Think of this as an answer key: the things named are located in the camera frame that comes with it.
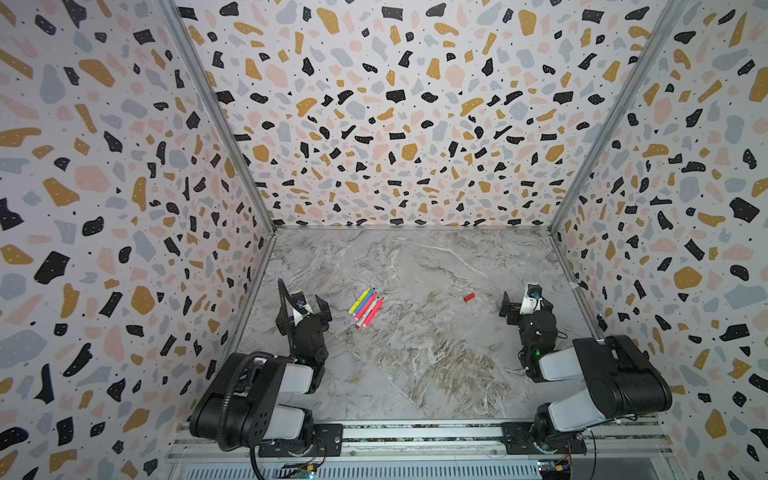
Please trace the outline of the white pen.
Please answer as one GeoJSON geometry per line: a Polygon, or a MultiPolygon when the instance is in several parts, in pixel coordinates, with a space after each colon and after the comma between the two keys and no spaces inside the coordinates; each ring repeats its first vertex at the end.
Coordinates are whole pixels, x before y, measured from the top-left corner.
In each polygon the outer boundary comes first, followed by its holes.
{"type": "Polygon", "coordinates": [[[357,320],[357,322],[356,322],[356,324],[355,324],[355,327],[356,327],[357,329],[360,329],[361,327],[363,327],[363,325],[362,325],[362,324],[363,324],[364,320],[366,319],[366,317],[368,316],[369,312],[370,312],[370,311],[373,309],[373,307],[374,307],[375,305],[376,305],[376,301],[374,300],[374,302],[372,303],[372,305],[370,306],[370,308],[369,308],[369,309],[366,311],[366,313],[363,315],[362,319],[361,319],[361,320],[357,320]]]}

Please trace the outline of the bright pink highlighter pen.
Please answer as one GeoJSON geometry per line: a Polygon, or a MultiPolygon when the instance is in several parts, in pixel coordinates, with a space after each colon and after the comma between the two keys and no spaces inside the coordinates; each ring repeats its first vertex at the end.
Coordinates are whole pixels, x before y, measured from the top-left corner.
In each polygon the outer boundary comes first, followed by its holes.
{"type": "Polygon", "coordinates": [[[373,320],[375,315],[380,310],[380,308],[381,308],[381,306],[383,304],[383,301],[384,301],[384,298],[379,299],[379,301],[376,303],[376,305],[373,307],[373,309],[369,312],[368,316],[366,317],[366,319],[364,320],[364,322],[362,324],[364,327],[367,327],[367,326],[370,325],[371,321],[373,320]]]}

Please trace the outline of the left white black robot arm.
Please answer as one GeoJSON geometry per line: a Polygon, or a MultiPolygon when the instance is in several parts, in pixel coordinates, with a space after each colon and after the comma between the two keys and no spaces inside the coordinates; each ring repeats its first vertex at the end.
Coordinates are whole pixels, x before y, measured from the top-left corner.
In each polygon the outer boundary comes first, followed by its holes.
{"type": "Polygon", "coordinates": [[[332,313],[321,298],[316,299],[317,310],[301,292],[291,299],[299,308],[282,309],[276,319],[291,353],[229,355],[190,417],[192,436],[213,441],[224,452],[272,448],[303,455],[313,448],[312,412],[283,405],[280,398],[312,394],[319,388],[329,356],[324,334],[332,313]]]}

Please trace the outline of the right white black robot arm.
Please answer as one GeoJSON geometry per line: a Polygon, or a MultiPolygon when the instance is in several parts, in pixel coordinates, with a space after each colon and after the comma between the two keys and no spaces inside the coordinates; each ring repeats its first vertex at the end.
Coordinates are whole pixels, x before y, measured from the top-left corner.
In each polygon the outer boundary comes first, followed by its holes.
{"type": "Polygon", "coordinates": [[[671,388],[628,336],[575,338],[569,347],[558,349],[556,341],[566,335],[558,328],[553,309],[541,286],[530,284],[520,302],[504,294],[499,315],[518,328],[518,360],[530,380],[581,379],[584,387],[565,399],[540,405],[530,422],[503,423],[509,454],[584,453],[586,430],[671,408],[671,388]]]}

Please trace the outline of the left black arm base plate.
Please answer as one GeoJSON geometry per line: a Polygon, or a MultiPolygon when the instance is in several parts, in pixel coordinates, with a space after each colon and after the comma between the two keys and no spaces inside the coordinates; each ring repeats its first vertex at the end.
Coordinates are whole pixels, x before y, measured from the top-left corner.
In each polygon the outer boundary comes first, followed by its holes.
{"type": "Polygon", "coordinates": [[[315,424],[297,439],[270,440],[258,447],[260,458],[328,458],[342,452],[344,426],[341,423],[315,424]]]}

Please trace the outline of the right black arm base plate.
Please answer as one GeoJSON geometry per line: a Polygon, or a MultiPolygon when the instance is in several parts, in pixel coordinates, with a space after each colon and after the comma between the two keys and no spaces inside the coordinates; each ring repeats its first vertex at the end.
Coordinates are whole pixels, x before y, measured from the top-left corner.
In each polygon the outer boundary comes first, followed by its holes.
{"type": "Polygon", "coordinates": [[[501,442],[508,455],[586,454],[578,432],[559,432],[534,422],[503,422],[501,442]]]}

